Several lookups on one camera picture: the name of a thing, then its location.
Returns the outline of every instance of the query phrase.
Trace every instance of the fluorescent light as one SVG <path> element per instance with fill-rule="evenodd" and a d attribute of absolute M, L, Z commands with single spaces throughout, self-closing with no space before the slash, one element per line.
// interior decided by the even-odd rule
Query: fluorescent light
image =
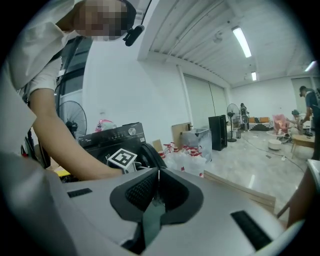
<path fill-rule="evenodd" d="M 250 49 L 249 49 L 249 45 L 247 43 L 247 40 L 245 38 L 245 35 L 244 33 L 242 32 L 242 29 L 240 27 L 235 27 L 232 29 L 232 32 L 234 33 L 236 39 L 238 39 L 241 47 L 242 47 L 242 50 L 244 52 L 244 55 L 246 58 L 249 58 L 251 57 L 251 52 L 250 52 Z"/>
<path fill-rule="evenodd" d="M 256 81 L 257 80 L 257 73 L 256 72 L 252 72 L 252 81 Z"/>
<path fill-rule="evenodd" d="M 310 69 L 312 69 L 314 67 L 314 65 L 316 64 L 317 62 L 314 60 L 312 61 L 309 66 L 305 69 L 304 72 L 308 72 Z"/>

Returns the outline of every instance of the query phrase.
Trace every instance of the glossy floor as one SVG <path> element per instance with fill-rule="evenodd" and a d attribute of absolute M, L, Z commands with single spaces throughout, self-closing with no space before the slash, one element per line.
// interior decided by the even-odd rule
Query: glossy floor
<path fill-rule="evenodd" d="M 222 151 L 213 150 L 212 162 L 206 170 L 246 188 L 276 197 L 276 214 L 297 189 L 313 149 L 298 146 L 292 159 L 292 143 L 283 144 L 280 150 L 274 151 L 268 149 L 269 139 L 274 137 L 265 131 L 244 132 L 236 142 L 228 142 L 228 147 Z M 280 219 L 286 221 L 288 211 Z"/>

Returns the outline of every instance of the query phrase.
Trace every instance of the standing fan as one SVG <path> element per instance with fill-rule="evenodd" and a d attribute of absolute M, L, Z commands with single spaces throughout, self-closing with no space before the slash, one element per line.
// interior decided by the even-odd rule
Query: standing fan
<path fill-rule="evenodd" d="M 73 100 L 63 102 L 56 112 L 76 140 L 86 135 L 87 117 L 79 103 Z"/>
<path fill-rule="evenodd" d="M 236 104 L 230 104 L 227 108 L 226 108 L 226 113 L 227 113 L 227 116 L 230 120 L 230 123 L 231 123 L 231 138 L 228 138 L 227 141 L 228 142 L 236 142 L 237 139 L 235 138 L 232 138 L 233 136 L 233 126 L 237 126 L 239 127 L 239 123 L 240 123 L 240 110 L 239 108 L 237 107 Z"/>

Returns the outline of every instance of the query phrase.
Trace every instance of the wire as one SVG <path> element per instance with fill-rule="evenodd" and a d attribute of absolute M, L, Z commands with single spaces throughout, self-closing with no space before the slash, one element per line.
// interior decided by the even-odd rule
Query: wire
<path fill-rule="evenodd" d="M 278 157 L 285 157 L 286 159 L 288 159 L 291 163 L 293 163 L 295 166 L 297 166 L 303 173 L 305 173 L 305 171 L 299 166 L 297 165 L 294 161 L 290 160 L 288 157 L 286 157 L 285 155 L 282 155 L 282 154 L 276 154 L 276 153 L 273 153 L 273 152 L 270 152 L 270 151 L 266 151 L 262 148 L 258 148 L 256 147 L 255 145 L 253 145 L 251 142 L 249 142 L 244 136 L 242 137 L 247 143 L 249 143 L 251 146 L 255 147 L 257 150 L 261 150 L 261 151 L 264 151 L 264 152 L 267 152 L 269 154 L 272 154 L 272 155 L 275 155 L 275 156 L 278 156 Z"/>

